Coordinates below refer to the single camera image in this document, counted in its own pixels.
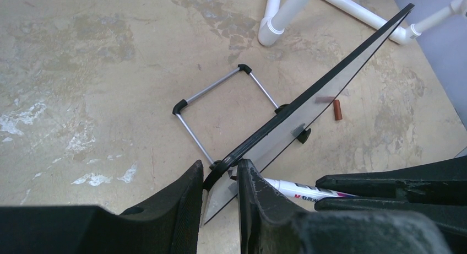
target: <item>silver rod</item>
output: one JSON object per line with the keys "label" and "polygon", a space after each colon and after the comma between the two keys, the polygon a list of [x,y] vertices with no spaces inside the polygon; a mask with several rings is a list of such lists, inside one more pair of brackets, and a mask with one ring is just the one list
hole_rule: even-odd
{"label": "silver rod", "polygon": [[274,105],[274,107],[277,109],[279,108],[278,105],[276,104],[276,102],[273,100],[273,98],[269,95],[269,93],[265,90],[265,88],[261,85],[261,83],[259,82],[259,80],[253,75],[253,72],[250,72],[249,73],[249,76],[254,80],[254,82],[256,83],[256,85],[258,85],[258,87],[261,89],[261,91],[264,93],[264,95],[266,95],[266,97],[269,99],[269,101]]}
{"label": "silver rod", "polygon": [[190,133],[191,137],[194,139],[194,141],[196,142],[196,144],[198,144],[199,148],[201,149],[201,151],[204,153],[204,155],[206,156],[206,158],[209,160],[209,162],[211,164],[214,163],[213,159],[209,156],[208,152],[206,151],[206,149],[204,149],[203,145],[201,145],[201,142],[198,140],[198,138],[194,135],[193,131],[191,131],[190,127],[187,125],[187,123],[185,123],[185,120],[182,118],[181,115],[179,114],[175,114],[178,119],[180,119],[180,121],[182,122],[183,126],[185,126],[185,128],[187,129],[188,133]]}
{"label": "silver rod", "polygon": [[202,91],[200,91],[200,92],[196,93],[195,95],[191,96],[190,98],[188,98],[187,103],[190,104],[190,102],[192,102],[192,101],[196,100],[197,98],[203,96],[205,93],[207,93],[208,91],[214,89],[214,87],[221,84],[222,82],[228,80],[230,77],[232,77],[235,73],[237,73],[239,71],[240,71],[240,68],[236,68],[235,70],[233,70],[229,74],[227,74],[227,75],[223,76],[222,78],[220,78],[217,82],[207,86]]}

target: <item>table surface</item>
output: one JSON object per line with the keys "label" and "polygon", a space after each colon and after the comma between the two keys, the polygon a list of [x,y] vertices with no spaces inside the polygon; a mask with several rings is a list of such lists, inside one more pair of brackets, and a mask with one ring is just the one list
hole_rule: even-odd
{"label": "table surface", "polygon": [[[175,103],[235,69],[253,68],[292,101],[374,30],[311,0],[272,47],[257,41],[266,0],[1,0],[0,203],[99,204],[120,213],[209,163]],[[389,19],[393,0],[355,0]],[[387,41],[328,109],[264,172],[313,184],[454,157],[467,132],[418,44]],[[237,75],[184,110],[214,159],[272,116]],[[312,204],[303,205],[312,209]],[[200,253],[238,253],[237,202],[199,233]]]}

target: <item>white pipe frame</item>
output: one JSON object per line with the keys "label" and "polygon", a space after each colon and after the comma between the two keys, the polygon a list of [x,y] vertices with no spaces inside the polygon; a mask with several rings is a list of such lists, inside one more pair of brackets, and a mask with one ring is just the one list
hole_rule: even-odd
{"label": "white pipe frame", "polygon": [[[370,12],[352,0],[325,0],[342,11],[352,15],[374,29],[379,29],[387,21]],[[268,0],[264,18],[259,25],[258,40],[264,46],[271,46],[284,33],[285,27],[301,11],[309,0],[287,0],[282,7],[280,0]],[[447,7],[430,15],[419,23],[407,28],[397,27],[389,37],[394,42],[405,45],[419,37],[422,32],[440,24],[452,15],[460,14],[467,18],[467,0],[453,0]]]}

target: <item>gray wall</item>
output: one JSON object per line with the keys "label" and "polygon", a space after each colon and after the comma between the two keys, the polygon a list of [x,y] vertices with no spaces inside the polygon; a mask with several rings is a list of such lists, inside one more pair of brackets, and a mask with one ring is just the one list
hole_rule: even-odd
{"label": "gray wall", "polygon": [[[425,19],[451,1],[395,0],[399,8],[408,3],[415,5],[406,19],[409,24]],[[467,20],[453,16],[425,31],[417,41],[467,128]]]}

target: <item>scratched surface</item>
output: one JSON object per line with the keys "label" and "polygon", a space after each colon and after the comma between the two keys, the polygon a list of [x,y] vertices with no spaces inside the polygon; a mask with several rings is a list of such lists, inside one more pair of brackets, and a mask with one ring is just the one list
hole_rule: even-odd
{"label": "scratched surface", "polygon": [[[311,0],[261,47],[266,0],[0,0],[0,204],[99,204],[120,213],[208,163],[172,107],[239,63],[290,102],[373,33]],[[388,19],[393,0],[355,0]],[[387,42],[266,177],[397,169],[454,157],[467,133],[417,43]],[[215,159],[273,115],[239,74],[183,113]],[[238,253],[236,202],[200,253]]]}

